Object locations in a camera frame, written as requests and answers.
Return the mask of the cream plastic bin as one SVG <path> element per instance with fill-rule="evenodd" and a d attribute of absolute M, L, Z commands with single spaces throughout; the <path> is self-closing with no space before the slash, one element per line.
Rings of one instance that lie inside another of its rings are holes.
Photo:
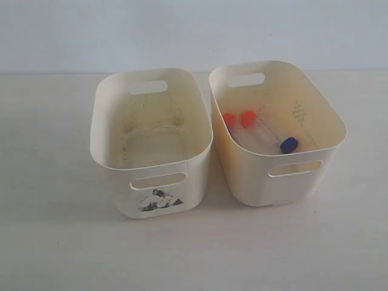
<path fill-rule="evenodd" d="M 224 65 L 209 75 L 212 124 L 232 195 L 254 207 L 294 202 L 312 194 L 347 135 L 346 125 L 302 70 L 282 61 Z M 275 131 L 298 140 L 288 155 L 241 147 L 223 114 L 254 111 Z"/>
<path fill-rule="evenodd" d="M 142 219 L 201 203 L 213 130 L 193 75 L 181 69 L 115 73 L 96 88 L 90 155 L 119 211 Z"/>

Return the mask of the orange-capped tube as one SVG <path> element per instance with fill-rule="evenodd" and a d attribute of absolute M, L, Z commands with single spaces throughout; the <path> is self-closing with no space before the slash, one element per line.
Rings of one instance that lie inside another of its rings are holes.
<path fill-rule="evenodd" d="M 222 114 L 224 123 L 230 133 L 230 136 L 233 138 L 235 136 L 235 130 L 237 125 L 237 117 L 232 113 L 223 113 Z"/>

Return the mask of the blue-capped tube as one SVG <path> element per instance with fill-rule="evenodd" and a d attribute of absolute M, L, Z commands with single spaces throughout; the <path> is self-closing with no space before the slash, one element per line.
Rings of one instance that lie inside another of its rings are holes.
<path fill-rule="evenodd" d="M 293 153 L 299 146 L 299 141 L 280 126 L 272 115 L 259 115 L 258 134 L 272 155 Z"/>

